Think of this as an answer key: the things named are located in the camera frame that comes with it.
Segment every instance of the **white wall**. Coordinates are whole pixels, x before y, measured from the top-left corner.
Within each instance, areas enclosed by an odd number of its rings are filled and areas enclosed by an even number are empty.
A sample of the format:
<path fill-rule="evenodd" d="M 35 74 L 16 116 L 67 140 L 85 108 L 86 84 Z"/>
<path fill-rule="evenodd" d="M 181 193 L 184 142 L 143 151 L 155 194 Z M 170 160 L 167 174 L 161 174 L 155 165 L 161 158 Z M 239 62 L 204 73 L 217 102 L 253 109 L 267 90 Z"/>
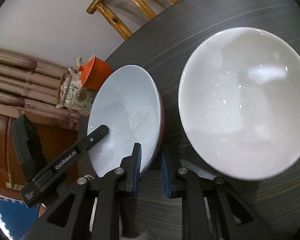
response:
<path fill-rule="evenodd" d="M 0 47 L 43 58 L 66 67 L 78 57 L 95 54 L 106 60 L 123 38 L 98 13 L 86 12 L 92 0 L 6 0 L 0 8 Z M 148 20 L 130 0 L 106 4 L 135 32 Z M 150 1 L 160 13 L 168 0 Z"/>

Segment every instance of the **orange cup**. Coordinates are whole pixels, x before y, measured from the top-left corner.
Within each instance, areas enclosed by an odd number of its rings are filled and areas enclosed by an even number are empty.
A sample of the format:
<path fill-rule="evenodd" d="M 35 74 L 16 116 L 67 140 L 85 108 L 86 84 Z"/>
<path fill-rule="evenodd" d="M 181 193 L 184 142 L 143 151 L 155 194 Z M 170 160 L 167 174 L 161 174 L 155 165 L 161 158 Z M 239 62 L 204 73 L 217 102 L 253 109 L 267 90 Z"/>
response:
<path fill-rule="evenodd" d="M 80 81 L 85 88 L 100 89 L 112 73 L 113 70 L 106 62 L 93 55 L 84 65 Z"/>

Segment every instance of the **white bowl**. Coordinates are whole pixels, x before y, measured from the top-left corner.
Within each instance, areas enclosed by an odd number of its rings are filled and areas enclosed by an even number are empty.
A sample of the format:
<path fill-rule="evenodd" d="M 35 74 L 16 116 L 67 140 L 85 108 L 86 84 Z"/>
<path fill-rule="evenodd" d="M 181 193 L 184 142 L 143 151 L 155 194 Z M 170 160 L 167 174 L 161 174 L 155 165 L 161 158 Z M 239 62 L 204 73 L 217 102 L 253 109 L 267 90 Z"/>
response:
<path fill-rule="evenodd" d="M 136 142 L 142 150 L 140 174 L 145 172 L 162 138 L 163 117 L 160 95 L 147 71 L 128 65 L 112 73 L 96 96 L 88 123 L 88 134 L 102 124 L 109 128 L 89 151 L 98 176 L 119 167 Z"/>
<path fill-rule="evenodd" d="M 186 63 L 178 104 L 196 152 L 226 175 L 265 179 L 300 157 L 300 57 L 269 32 L 206 39 Z"/>

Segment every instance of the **beige curtain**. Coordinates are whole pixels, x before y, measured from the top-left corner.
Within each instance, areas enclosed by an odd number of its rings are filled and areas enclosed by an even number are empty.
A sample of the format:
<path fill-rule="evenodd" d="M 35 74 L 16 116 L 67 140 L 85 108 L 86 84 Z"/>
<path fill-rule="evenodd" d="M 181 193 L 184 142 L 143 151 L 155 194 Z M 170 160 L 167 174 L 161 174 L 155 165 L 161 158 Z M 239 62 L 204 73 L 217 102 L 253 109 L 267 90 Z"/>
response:
<path fill-rule="evenodd" d="M 56 108 L 57 89 L 67 70 L 0 49 L 0 114 L 77 130 L 79 114 Z"/>

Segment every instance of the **brown wooden cabinet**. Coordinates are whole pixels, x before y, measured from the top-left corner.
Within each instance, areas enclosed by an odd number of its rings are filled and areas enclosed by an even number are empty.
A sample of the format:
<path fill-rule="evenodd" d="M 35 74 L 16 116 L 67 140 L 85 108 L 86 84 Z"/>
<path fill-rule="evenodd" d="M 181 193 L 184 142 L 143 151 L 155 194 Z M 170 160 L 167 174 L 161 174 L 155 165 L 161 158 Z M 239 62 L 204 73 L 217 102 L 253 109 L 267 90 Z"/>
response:
<path fill-rule="evenodd" d="M 25 184 L 10 133 L 13 120 L 14 118 L 0 114 L 0 195 L 21 199 L 18 191 L 6 186 L 6 182 L 17 185 Z M 77 131 L 43 124 L 34 125 L 39 133 L 43 155 L 48 162 L 51 162 L 77 140 Z M 76 180 L 78 178 L 77 164 L 70 167 L 67 173 L 69 180 Z"/>

